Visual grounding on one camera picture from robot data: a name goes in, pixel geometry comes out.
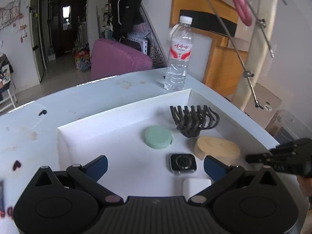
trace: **white wall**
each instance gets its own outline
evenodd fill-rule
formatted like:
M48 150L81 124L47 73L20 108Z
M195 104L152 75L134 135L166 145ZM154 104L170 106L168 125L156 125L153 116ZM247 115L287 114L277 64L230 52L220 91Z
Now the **white wall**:
M99 38L96 6L98 6L98 13L100 18L103 17L101 8L105 7L108 0L87 0L87 28L88 28L88 42L90 51L92 52L95 40Z
M0 0L0 7L5 7L13 0ZM31 38L29 34L29 0L21 0L20 12L24 15L23 24L27 25L27 37L21 43L21 33L15 33L13 24L0 31L0 51L7 55L14 73L12 78L17 91L39 84L37 70L32 52Z
M288 110L312 130L312 0L278 2L268 78L291 92Z
M160 44L163 47L165 52L164 55L167 57L170 46L170 42L167 41L167 36L171 30L169 27L171 1L172 0L142 0L143 6L146 9L146 12L160 40ZM209 37L194 34L194 45L192 48L188 73L198 81L202 81L203 79L211 42L212 39Z
M42 23L43 23L43 38L46 48L46 56L49 55L49 25L48 25L48 0L42 0Z

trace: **pink clip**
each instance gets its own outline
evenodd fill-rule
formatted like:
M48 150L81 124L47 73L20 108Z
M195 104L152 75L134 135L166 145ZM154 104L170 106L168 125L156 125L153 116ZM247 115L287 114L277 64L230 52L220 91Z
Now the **pink clip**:
M252 25L252 14L245 0L233 0L236 11L246 26Z

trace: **black claw hair clip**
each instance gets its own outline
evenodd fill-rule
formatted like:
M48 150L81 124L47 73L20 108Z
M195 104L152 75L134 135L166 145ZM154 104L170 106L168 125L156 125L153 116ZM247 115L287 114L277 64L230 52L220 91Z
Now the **black claw hair clip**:
M215 128L220 121L220 116L206 105L203 109L198 105L197 111L193 105L191 111L188 110L187 106L184 106L184 110L182 110L180 105L177 108L170 106L170 110L177 130L180 130L188 138L199 136L201 130Z

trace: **watch face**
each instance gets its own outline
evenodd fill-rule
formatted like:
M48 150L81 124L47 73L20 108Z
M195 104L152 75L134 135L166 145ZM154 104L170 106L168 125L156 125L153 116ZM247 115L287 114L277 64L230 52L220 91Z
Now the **watch face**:
M173 154L170 156L170 168L173 173L193 173L196 171L196 160L192 154Z

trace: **white box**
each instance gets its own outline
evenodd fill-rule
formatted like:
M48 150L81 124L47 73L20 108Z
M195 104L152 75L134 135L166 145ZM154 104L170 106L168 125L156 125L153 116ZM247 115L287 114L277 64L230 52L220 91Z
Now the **white box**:
M50 61L54 61L54 60L56 60L55 54L48 55L48 61L49 61L49 62L50 62Z
M181 196L185 178L208 176L199 159L196 159L197 171L192 174L175 176L169 171L169 156L173 153L193 153L196 142L196 138L186 138L176 130L169 108L171 105L208 105L219 114L220 123L215 129L201 131L201 135L231 140L240 147L243 156L252 152L267 152L254 136L208 99L194 90L183 90L114 108L59 127L60 169L66 170L75 163L84 165L105 155L109 163L108 171L98 182L124 200L127 196ZM172 132L172 145L162 150L146 145L144 132L153 125L161 125ZM250 168L243 159L237 164Z

